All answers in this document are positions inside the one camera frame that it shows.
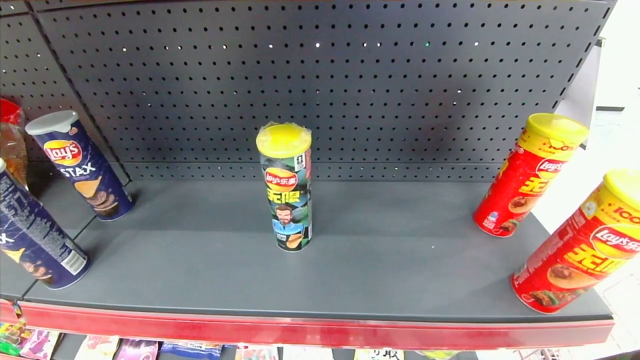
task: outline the lay's logo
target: lay's logo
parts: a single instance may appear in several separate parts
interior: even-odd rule
[[[538,164],[536,173],[544,180],[551,180],[562,171],[563,165],[564,161],[544,159]]]
[[[72,167],[82,160],[82,149],[73,140],[51,140],[45,142],[43,148],[49,159],[60,165]]]
[[[630,225],[605,225],[591,234],[594,249],[612,259],[628,259],[640,252],[640,241],[623,233],[621,230],[633,231],[637,227]]]
[[[298,184],[298,176],[283,168],[270,167],[264,171],[267,186],[276,192],[289,192]]]

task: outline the green chip can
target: green chip can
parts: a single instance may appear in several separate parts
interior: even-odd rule
[[[311,241],[311,131],[269,123],[256,137],[278,246],[304,249]]]

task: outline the yellow lid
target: yellow lid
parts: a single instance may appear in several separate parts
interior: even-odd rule
[[[311,147],[311,131],[290,122],[270,122],[260,129],[255,144],[260,153],[270,158],[292,158]]]
[[[589,128],[582,123],[549,113],[536,113],[529,116],[527,128],[549,139],[564,143],[580,144],[589,136]]]
[[[609,170],[604,175],[604,186],[620,200],[636,211],[640,211],[640,170],[630,168]]]

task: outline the gray lid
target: gray lid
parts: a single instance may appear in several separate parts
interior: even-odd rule
[[[78,113],[73,110],[58,111],[30,121],[24,130],[29,135],[42,135],[54,131],[66,133],[71,130],[71,124],[77,119]]]

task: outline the snack package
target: snack package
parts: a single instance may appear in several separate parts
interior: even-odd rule
[[[165,341],[161,352],[190,359],[217,360],[222,351],[222,345],[216,343],[200,343],[193,341]]]
[[[282,350],[284,360],[333,360],[330,348],[285,346]]]
[[[604,180],[511,276],[518,299],[552,314],[640,252],[640,170]]]
[[[0,157],[16,180],[27,187],[24,112],[20,106],[6,99],[0,99]]]
[[[156,360],[158,342],[125,339],[116,360]]]
[[[89,256],[8,171],[0,159],[0,250],[51,289],[80,280]]]
[[[36,329],[24,344],[20,355],[34,360],[50,360],[59,337],[58,331]]]
[[[18,356],[24,348],[33,330],[26,328],[24,321],[18,324],[0,323],[0,352]]]
[[[353,360],[404,360],[404,351],[392,349],[358,348]]]
[[[75,111],[41,116],[29,122],[25,130],[71,181],[98,219],[116,220],[131,211],[131,197]]]
[[[238,346],[236,360],[278,360],[278,347],[273,345]]]
[[[87,335],[74,360],[113,360],[118,342],[118,336]]]
[[[296,124],[269,123],[255,143],[267,185],[271,225],[278,246],[304,249],[311,241],[311,131]]]
[[[450,358],[458,355],[460,351],[452,350],[422,350],[416,351],[418,354],[426,357],[429,360],[449,360]]]
[[[588,127],[568,117],[531,115],[473,214],[476,225],[493,236],[513,235],[588,134]]]

